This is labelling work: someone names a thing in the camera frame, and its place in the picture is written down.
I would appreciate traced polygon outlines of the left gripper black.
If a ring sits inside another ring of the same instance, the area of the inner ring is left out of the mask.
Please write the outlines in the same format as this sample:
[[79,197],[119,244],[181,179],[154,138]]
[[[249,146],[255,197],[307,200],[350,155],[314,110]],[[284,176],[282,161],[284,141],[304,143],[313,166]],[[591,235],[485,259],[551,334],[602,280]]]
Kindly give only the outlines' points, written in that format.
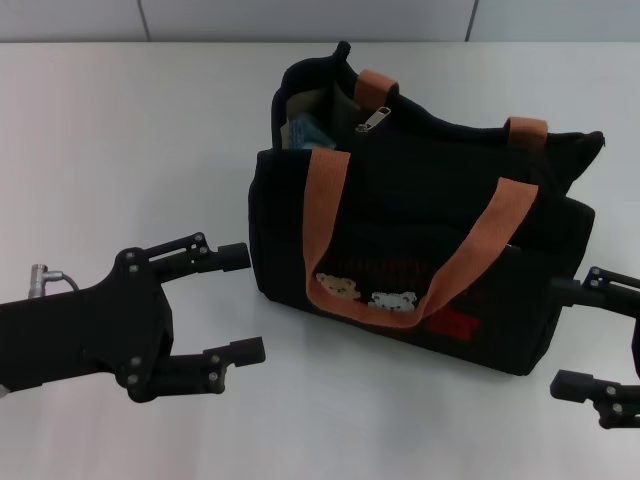
[[138,403],[221,394],[230,365],[266,360],[261,337],[170,356],[172,313],[161,280],[251,267],[248,247],[209,247],[198,232],[117,255],[107,277],[81,290],[1,307],[1,393],[110,373]]

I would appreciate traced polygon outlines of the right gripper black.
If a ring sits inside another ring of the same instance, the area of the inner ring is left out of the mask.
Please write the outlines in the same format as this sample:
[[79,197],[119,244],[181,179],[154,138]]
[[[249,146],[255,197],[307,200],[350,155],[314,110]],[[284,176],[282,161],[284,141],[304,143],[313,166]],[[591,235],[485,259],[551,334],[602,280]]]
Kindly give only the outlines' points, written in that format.
[[[600,267],[592,267],[583,282],[566,278],[551,281],[551,297],[563,307],[574,305],[614,313],[639,312],[639,280]],[[631,351],[640,378],[640,318],[635,320]],[[559,370],[550,384],[557,400],[592,402],[603,429],[639,428],[639,386],[601,380],[593,375]]]

